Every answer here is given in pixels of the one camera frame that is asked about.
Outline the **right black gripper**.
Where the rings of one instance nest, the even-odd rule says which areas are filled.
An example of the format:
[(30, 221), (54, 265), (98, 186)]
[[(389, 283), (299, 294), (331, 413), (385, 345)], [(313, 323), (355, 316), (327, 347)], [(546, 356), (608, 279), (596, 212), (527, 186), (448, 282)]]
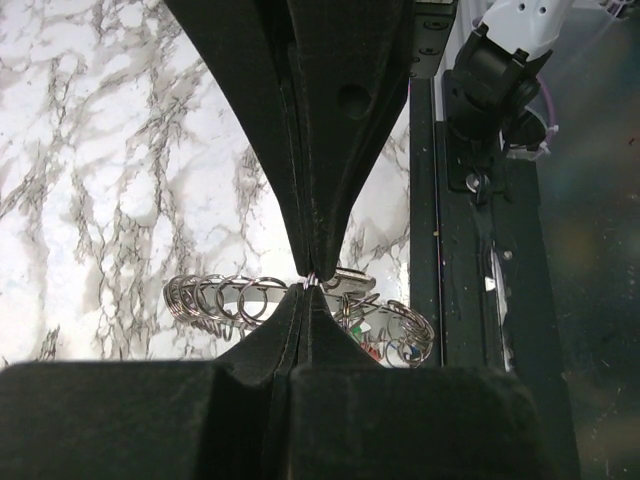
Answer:
[(291, 246), (301, 275), (334, 275), (354, 203), (405, 105), (409, 73), (411, 80), (436, 75), (457, 6), (289, 2), (302, 220)]

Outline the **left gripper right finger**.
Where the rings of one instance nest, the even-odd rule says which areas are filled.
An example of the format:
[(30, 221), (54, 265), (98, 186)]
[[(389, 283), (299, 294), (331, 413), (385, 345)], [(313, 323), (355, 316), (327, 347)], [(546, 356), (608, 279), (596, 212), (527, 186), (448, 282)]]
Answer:
[(576, 440), (546, 440), (518, 375), (390, 369), (337, 326), (300, 326), (289, 377), (290, 479), (576, 479)]

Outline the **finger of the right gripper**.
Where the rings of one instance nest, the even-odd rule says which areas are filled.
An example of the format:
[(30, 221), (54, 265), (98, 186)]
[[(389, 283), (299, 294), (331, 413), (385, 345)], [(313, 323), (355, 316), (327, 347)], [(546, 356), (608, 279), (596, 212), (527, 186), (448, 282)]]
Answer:
[(236, 115), (278, 200), (296, 270), (313, 270), (285, 1), (168, 1)]

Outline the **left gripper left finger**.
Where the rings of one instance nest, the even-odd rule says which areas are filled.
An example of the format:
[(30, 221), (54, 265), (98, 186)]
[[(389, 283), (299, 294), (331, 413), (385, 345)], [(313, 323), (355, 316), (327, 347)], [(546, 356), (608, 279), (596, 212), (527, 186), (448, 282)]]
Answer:
[(23, 363), (1, 375), (5, 479), (280, 479), (301, 324), (216, 360)]

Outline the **key with green tag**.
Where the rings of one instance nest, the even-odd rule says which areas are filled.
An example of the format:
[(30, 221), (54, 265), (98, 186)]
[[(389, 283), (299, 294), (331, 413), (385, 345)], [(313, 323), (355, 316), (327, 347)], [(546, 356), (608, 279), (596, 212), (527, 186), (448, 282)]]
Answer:
[(356, 339), (361, 339), (364, 334), (371, 330), (371, 325), (360, 319), (350, 327), (350, 334)]

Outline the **round metal keyring disc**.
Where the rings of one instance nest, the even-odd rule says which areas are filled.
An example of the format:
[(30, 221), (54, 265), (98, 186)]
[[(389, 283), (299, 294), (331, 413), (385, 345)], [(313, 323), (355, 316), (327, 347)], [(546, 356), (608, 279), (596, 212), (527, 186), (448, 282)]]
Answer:
[[(425, 316), (398, 300), (382, 301), (375, 288), (365, 295), (336, 296), (324, 291), (324, 282), (315, 274), (297, 286), (271, 276), (177, 275), (166, 282), (162, 297), (175, 322), (226, 343), (243, 340), (282, 307), (303, 327), (318, 325), (314, 317), (337, 326), (360, 348), (363, 342), (383, 344), (384, 359), (379, 363), (383, 366), (417, 368), (429, 359), (436, 331)], [(371, 330), (356, 339), (350, 327), (360, 319)], [(419, 351), (420, 359), (410, 364), (389, 361), (385, 350), (393, 339), (407, 341)]]

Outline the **key with black tag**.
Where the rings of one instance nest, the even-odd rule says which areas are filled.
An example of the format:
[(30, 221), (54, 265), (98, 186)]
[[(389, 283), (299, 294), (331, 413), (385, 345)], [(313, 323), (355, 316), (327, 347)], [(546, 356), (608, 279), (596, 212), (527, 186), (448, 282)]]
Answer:
[(323, 283), (327, 294), (365, 295), (376, 287), (376, 279), (365, 272), (350, 268), (337, 267), (334, 276)]

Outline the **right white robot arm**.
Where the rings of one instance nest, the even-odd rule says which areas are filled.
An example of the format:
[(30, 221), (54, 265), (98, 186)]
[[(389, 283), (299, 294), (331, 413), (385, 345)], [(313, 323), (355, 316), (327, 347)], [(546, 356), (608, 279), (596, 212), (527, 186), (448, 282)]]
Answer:
[[(451, 70), (465, 164), (537, 94), (566, 1), (497, 1)], [(352, 207), (408, 97), (438, 70), (453, 1), (171, 1), (279, 202), (297, 272), (336, 270)]]

